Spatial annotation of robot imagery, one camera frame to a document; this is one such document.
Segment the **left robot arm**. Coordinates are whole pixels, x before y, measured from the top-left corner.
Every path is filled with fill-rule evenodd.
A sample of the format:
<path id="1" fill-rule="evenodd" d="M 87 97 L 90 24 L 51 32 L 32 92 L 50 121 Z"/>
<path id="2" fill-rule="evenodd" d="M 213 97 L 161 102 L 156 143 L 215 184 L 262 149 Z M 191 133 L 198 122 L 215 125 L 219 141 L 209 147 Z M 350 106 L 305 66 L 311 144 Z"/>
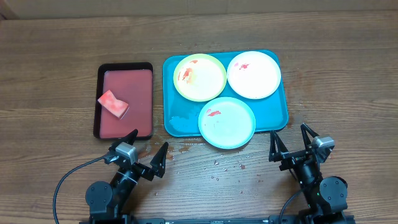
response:
<path id="1" fill-rule="evenodd" d="M 113 142 L 104 155 L 106 164 L 114 163 L 119 169 L 111 182 L 97 181 L 85 194 L 90 208 L 89 223 L 137 223 L 133 215 L 123 212 L 123 207 L 139 179 L 152 181 L 165 174 L 165 162 L 169 144 L 163 143 L 147 167 L 138 162 L 138 153 L 133 146 L 138 130 Z"/>

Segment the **pink sponge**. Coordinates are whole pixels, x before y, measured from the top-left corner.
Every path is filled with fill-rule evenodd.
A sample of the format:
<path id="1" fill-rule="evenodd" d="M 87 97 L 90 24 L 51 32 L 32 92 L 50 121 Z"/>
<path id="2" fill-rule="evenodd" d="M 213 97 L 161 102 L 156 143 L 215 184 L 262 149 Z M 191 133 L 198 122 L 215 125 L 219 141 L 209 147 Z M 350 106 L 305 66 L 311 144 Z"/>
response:
<path id="1" fill-rule="evenodd" d="M 117 99 L 111 90 L 101 95 L 97 99 L 97 102 L 119 119 L 121 119 L 129 109 L 129 104 Z"/>

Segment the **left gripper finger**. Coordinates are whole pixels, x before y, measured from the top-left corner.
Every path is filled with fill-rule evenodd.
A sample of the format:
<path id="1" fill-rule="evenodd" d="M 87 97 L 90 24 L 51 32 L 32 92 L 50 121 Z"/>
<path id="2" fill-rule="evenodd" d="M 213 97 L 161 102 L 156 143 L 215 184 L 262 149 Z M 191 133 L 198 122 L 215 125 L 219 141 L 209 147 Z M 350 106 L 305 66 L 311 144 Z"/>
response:
<path id="1" fill-rule="evenodd" d="M 133 145 L 134 141 L 137 138 L 137 134 L 138 134 L 138 130 L 135 129 L 132 132 L 130 132 L 128 135 L 116 140 L 115 142 L 112 143 L 112 145 L 109 147 L 109 150 L 115 150 L 117 148 L 118 145 L 120 145 L 121 143 L 127 143 L 129 145 Z"/>
<path id="2" fill-rule="evenodd" d="M 152 173 L 160 178 L 163 178 L 165 174 L 165 162 L 167 158 L 168 147 L 168 142 L 164 142 L 164 144 L 161 146 L 161 148 L 158 150 L 158 152 L 150 162 L 150 165 L 152 166 Z"/>

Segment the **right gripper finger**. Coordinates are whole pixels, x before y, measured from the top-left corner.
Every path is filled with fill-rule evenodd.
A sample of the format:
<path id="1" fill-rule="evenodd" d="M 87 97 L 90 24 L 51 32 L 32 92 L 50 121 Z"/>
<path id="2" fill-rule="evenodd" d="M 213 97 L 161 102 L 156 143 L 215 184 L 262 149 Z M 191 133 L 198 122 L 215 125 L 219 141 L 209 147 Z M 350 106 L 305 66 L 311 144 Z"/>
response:
<path id="1" fill-rule="evenodd" d="M 311 140 L 309 136 L 315 138 L 318 136 L 318 134 L 305 123 L 302 123 L 300 125 L 300 129 L 302 132 L 304 146 L 307 148 L 309 145 L 311 145 Z"/>
<path id="2" fill-rule="evenodd" d="M 279 135 L 274 131 L 270 131 L 270 150 L 269 161 L 282 161 L 289 154 L 285 144 L 280 139 Z"/>

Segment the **yellow-green plate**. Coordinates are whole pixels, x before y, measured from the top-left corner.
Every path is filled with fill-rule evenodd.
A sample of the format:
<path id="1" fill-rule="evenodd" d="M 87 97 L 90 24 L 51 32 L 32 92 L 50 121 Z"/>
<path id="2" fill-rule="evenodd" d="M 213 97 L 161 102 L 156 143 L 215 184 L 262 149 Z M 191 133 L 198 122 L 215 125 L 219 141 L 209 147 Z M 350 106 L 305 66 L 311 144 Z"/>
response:
<path id="1" fill-rule="evenodd" d="M 224 90 L 226 81 L 224 65 L 209 54 L 192 54 L 183 58 L 173 75 L 178 93 L 196 102 L 216 98 Z"/>

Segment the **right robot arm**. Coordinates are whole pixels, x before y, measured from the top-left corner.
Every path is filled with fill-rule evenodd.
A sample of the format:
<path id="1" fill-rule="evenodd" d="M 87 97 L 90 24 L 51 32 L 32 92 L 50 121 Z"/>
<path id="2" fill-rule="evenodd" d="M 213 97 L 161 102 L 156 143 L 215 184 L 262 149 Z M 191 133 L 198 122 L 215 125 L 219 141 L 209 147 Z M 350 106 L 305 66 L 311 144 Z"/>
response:
<path id="1" fill-rule="evenodd" d="M 329 135 L 321 136 L 307 124 L 300 126 L 304 149 L 289 152 L 279 135 L 270 132 L 271 145 L 269 161 L 280 162 L 281 171 L 288 170 L 298 182 L 300 189 L 283 205 L 277 216 L 269 217 L 271 223 L 354 223 L 352 216 L 344 215 L 348 208 L 347 182 L 338 176 L 324 178 L 320 165 L 324 163 L 335 147 Z M 285 210 L 300 194 L 305 197 L 308 208 L 296 215 L 286 215 Z"/>

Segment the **light blue plate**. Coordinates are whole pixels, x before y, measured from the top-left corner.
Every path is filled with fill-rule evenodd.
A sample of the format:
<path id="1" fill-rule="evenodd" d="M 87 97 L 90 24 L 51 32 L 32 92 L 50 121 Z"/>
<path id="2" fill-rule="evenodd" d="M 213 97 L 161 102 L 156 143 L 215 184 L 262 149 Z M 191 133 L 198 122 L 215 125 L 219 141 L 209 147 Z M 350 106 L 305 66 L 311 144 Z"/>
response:
<path id="1" fill-rule="evenodd" d="M 203 138 L 220 149 L 236 149 L 250 141 L 256 129 L 255 115 L 243 101 L 220 97 L 200 111 L 198 128 Z"/>

